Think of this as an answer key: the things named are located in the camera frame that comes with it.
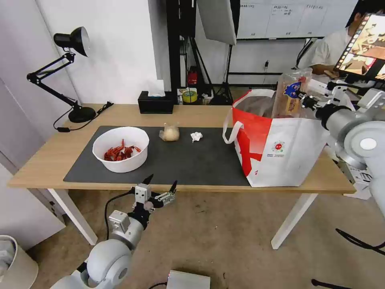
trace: trash bin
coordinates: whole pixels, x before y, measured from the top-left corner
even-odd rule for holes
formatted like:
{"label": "trash bin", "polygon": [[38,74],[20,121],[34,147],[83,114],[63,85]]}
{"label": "trash bin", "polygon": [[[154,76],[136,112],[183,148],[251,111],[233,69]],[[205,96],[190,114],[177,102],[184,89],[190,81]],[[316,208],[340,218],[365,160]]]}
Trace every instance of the trash bin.
{"label": "trash bin", "polygon": [[11,236],[0,235],[0,240],[10,240],[15,245],[15,256],[0,282],[0,289],[29,289],[36,280],[39,267]]}

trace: white cardboard box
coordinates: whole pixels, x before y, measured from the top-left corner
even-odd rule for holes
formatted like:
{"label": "white cardboard box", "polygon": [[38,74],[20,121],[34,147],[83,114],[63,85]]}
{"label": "white cardboard box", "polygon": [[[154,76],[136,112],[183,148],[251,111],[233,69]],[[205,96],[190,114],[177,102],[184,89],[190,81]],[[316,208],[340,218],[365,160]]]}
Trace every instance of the white cardboard box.
{"label": "white cardboard box", "polygon": [[369,184],[372,180],[371,173],[368,170],[359,170],[344,161],[338,163],[339,168],[356,188],[354,194],[344,194],[346,197],[367,200],[371,197]]}

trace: lamp shade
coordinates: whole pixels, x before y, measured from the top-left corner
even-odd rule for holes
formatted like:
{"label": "lamp shade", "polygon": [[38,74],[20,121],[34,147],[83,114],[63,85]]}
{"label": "lamp shade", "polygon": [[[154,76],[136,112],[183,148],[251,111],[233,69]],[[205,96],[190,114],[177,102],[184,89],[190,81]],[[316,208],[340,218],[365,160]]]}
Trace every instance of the lamp shade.
{"label": "lamp shade", "polygon": [[89,38],[84,27],[78,27],[71,34],[56,33],[53,36],[55,44],[62,48],[73,48],[80,54],[87,56]]}

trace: person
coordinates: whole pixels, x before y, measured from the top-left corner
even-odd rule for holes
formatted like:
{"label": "person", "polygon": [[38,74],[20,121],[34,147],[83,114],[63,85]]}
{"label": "person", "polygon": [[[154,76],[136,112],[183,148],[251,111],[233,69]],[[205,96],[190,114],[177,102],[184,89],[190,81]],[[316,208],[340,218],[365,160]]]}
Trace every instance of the person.
{"label": "person", "polygon": [[340,59],[346,46],[349,44],[357,28],[366,13],[383,13],[384,4],[368,3],[368,1],[360,1],[356,8],[354,19],[346,28],[336,31],[317,42],[314,56],[311,60],[310,67],[313,74],[322,75],[324,71],[333,71],[337,61]]}

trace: black tissue box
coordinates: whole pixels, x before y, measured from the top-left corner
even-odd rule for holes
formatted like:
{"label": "black tissue box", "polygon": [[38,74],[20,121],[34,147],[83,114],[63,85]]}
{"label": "black tissue box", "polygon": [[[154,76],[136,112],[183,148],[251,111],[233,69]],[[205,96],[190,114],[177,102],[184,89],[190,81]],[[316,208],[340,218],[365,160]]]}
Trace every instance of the black tissue box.
{"label": "black tissue box", "polygon": [[142,91],[138,98],[140,113],[171,114],[174,102],[170,92],[165,94],[166,96],[163,97],[154,97],[148,96],[148,91]]}

